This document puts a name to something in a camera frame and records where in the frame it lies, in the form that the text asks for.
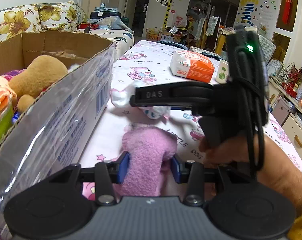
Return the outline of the person right forearm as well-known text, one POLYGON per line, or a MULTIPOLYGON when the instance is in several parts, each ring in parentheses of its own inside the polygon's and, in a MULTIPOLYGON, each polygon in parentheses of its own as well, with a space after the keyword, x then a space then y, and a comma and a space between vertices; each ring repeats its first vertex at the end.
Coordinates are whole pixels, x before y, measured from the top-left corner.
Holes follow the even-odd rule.
POLYGON ((264 165, 257 180, 288 198, 302 216, 302 172, 267 135, 264 136, 264 165))

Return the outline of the person right hand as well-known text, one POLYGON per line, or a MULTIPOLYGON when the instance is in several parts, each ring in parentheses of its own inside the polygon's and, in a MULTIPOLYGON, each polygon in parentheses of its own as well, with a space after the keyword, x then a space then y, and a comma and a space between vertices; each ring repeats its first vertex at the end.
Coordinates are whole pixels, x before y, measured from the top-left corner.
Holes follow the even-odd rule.
POLYGON ((248 147, 246 137, 238 136, 224 141, 217 147, 209 147, 206 138, 199 144, 199 151, 204 153, 205 167, 215 167, 232 162, 248 163, 248 147))

